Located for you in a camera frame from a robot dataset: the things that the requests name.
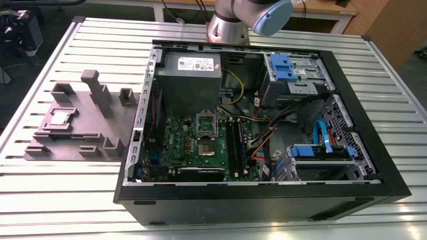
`motherboard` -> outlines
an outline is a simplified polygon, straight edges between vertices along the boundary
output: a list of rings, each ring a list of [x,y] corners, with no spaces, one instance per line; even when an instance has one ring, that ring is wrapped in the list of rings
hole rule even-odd
[[[214,119],[202,114],[167,117],[162,150],[147,150],[145,154],[147,181],[179,182],[177,176],[182,171],[197,172],[192,182],[212,175],[214,182],[257,181],[258,163],[250,162],[245,155],[245,145],[252,138],[250,122],[244,119]]]

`green circuit board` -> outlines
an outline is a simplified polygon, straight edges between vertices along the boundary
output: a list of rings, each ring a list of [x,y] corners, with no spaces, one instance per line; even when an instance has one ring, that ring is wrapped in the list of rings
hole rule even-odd
[[[225,181],[257,181],[258,166],[246,169],[248,174],[238,177],[229,176],[226,128],[225,120],[216,121],[216,138],[201,137],[197,139],[196,118],[167,117],[165,121],[163,146],[159,152],[159,166],[163,167],[210,167],[225,169]],[[252,127],[248,121],[241,122],[241,131],[245,141],[252,139]]]

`metal slatted table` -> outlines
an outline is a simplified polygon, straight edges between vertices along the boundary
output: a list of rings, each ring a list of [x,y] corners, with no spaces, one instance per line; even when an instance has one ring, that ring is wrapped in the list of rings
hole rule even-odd
[[[26,161],[23,149],[65,82],[87,91],[83,69],[110,92],[141,91],[153,39],[205,41],[204,25],[86,18],[73,22],[0,137],[0,238],[424,239],[427,236],[427,113],[374,45],[358,36],[281,31],[249,34],[252,45],[333,52],[412,196],[337,221],[141,226],[113,204],[119,163]]]

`power supply label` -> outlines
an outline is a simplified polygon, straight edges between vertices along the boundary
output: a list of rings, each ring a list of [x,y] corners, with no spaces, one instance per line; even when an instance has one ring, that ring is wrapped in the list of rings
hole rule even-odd
[[[177,60],[177,70],[213,71],[213,58],[179,57]]]

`ram slot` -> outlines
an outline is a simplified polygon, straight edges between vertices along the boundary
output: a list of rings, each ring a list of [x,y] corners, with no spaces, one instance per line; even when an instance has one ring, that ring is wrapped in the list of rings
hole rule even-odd
[[[234,134],[233,134],[233,121],[229,119],[225,121],[225,136],[226,136],[226,152],[228,152],[228,172],[229,176],[238,177],[237,171],[237,153],[234,147]]]
[[[242,134],[242,128],[241,128],[241,122],[240,119],[234,123],[236,126],[236,144],[237,144],[237,163],[238,163],[238,174],[246,174],[246,155],[245,155],[245,140],[244,140],[244,134]]]

